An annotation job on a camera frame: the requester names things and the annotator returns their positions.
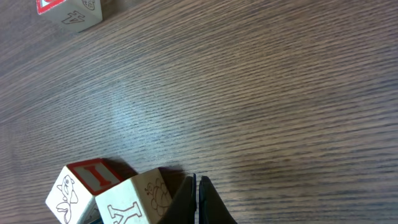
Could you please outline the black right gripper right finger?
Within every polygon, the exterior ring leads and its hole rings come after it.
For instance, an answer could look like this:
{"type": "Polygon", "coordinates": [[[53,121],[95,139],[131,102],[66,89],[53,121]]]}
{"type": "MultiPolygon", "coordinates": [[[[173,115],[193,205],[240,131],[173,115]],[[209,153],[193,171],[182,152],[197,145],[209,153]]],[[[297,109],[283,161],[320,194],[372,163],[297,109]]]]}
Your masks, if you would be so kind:
{"type": "Polygon", "coordinates": [[[199,185],[199,224],[237,224],[207,176],[199,185]]]}

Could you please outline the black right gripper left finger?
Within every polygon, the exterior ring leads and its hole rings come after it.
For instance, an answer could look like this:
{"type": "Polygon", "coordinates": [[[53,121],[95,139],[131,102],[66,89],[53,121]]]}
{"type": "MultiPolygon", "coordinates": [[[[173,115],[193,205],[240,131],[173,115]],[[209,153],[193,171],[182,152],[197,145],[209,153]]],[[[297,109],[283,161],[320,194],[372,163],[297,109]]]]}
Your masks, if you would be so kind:
{"type": "Polygon", "coordinates": [[[158,224],[194,224],[197,210],[197,178],[187,176],[158,224]]]}

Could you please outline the blue H wooden block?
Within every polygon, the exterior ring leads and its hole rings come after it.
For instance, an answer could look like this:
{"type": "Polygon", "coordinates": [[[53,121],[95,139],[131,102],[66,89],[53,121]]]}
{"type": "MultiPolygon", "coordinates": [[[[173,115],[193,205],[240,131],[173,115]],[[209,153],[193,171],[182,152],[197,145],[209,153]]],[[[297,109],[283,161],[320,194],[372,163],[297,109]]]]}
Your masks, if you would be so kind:
{"type": "Polygon", "coordinates": [[[172,197],[158,168],[135,175],[96,196],[104,224],[157,223],[172,197]]]}

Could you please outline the wooden block red side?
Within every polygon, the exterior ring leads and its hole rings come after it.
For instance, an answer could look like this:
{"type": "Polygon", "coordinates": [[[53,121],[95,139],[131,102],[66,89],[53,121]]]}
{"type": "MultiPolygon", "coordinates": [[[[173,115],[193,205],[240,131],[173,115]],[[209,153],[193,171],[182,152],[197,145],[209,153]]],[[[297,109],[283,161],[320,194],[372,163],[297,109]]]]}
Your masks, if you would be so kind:
{"type": "Polygon", "coordinates": [[[103,158],[67,164],[61,170],[45,204],[61,224],[99,223],[96,196],[123,178],[103,158]]]}

